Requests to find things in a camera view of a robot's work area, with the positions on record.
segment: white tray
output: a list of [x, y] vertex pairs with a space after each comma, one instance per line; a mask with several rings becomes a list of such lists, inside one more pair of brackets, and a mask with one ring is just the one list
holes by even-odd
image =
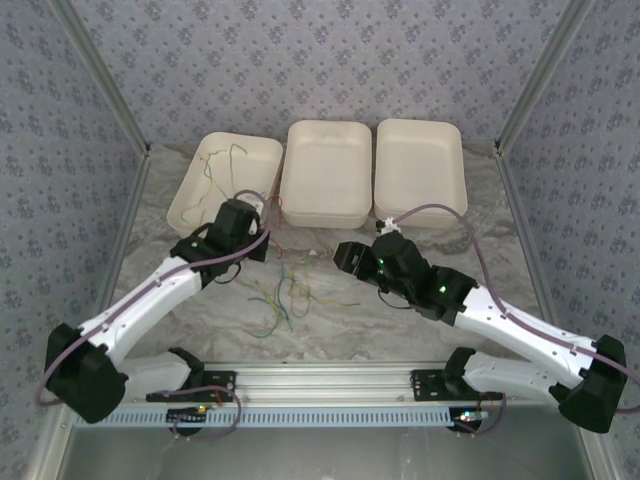
[[184, 238], [200, 225], [213, 222], [220, 205], [239, 190], [251, 189], [270, 197], [281, 160], [282, 145], [271, 138], [223, 132], [207, 135], [169, 207], [169, 225]]
[[297, 227], [358, 228], [371, 210], [371, 130], [303, 120], [289, 129], [282, 214]]
[[[444, 122], [381, 122], [374, 198], [380, 219], [397, 217], [425, 203], [442, 203], [463, 215], [468, 204], [460, 131]], [[456, 223], [444, 210], [429, 209], [401, 225], [450, 228]]]

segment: wall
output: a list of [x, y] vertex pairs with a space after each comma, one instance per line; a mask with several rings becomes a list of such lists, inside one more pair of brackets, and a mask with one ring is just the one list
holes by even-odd
[[[640, 5], [596, 6], [538, 101], [509, 161], [565, 326], [626, 345], [640, 369]], [[640, 394], [628, 386], [624, 405]], [[640, 417], [614, 436], [640, 478]]]
[[495, 138], [566, 0], [74, 0], [147, 140], [302, 118]]
[[37, 434], [46, 338], [91, 314], [138, 164], [44, 0], [0, 2], [0, 478]]

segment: patterned wallpaper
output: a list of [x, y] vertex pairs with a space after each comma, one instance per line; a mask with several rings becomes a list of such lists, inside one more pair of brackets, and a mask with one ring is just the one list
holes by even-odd
[[46, 338], [95, 304], [138, 159], [45, 0], [0, 2], [0, 478], [44, 411]]
[[303, 118], [493, 139], [567, 0], [74, 0], [147, 140]]
[[[508, 157], [566, 327], [640, 369], [640, 4], [599, 1]], [[628, 386], [624, 404], [637, 405]], [[640, 415], [614, 436], [640, 478]]]

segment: blue floral wallpaper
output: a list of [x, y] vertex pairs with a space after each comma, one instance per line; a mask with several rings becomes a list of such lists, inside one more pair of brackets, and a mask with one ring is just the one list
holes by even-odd
[[493, 139], [567, 0], [74, 0], [147, 140], [302, 118]]
[[[508, 158], [565, 326], [640, 369], [640, 3], [598, 1]], [[625, 405], [640, 402], [629, 385]], [[640, 478], [640, 415], [614, 436]]]
[[0, 2], [0, 478], [44, 412], [46, 338], [95, 304], [138, 156], [45, 0]]

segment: black cable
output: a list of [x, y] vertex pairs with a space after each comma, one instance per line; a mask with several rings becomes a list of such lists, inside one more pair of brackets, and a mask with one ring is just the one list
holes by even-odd
[[216, 280], [216, 279], [214, 278], [214, 279], [213, 279], [213, 281], [214, 281], [215, 283], [217, 283], [218, 285], [226, 285], [226, 284], [228, 284], [228, 283], [233, 282], [233, 281], [236, 279], [236, 277], [237, 277], [238, 275], [240, 275], [240, 270], [242, 270], [242, 265], [241, 265], [240, 263], [236, 263], [235, 265], [238, 267], [238, 270], [236, 270], [236, 273], [234, 273], [234, 274], [233, 274], [233, 277], [231, 277], [229, 280], [224, 280], [223, 282], [219, 282], [218, 280]]
[[387, 307], [395, 308], [396, 310], [411, 310], [411, 307], [396, 307], [395, 305], [391, 305], [382, 297], [382, 289], [380, 288], [378, 289], [378, 298], [382, 300], [382, 303], [384, 303]]

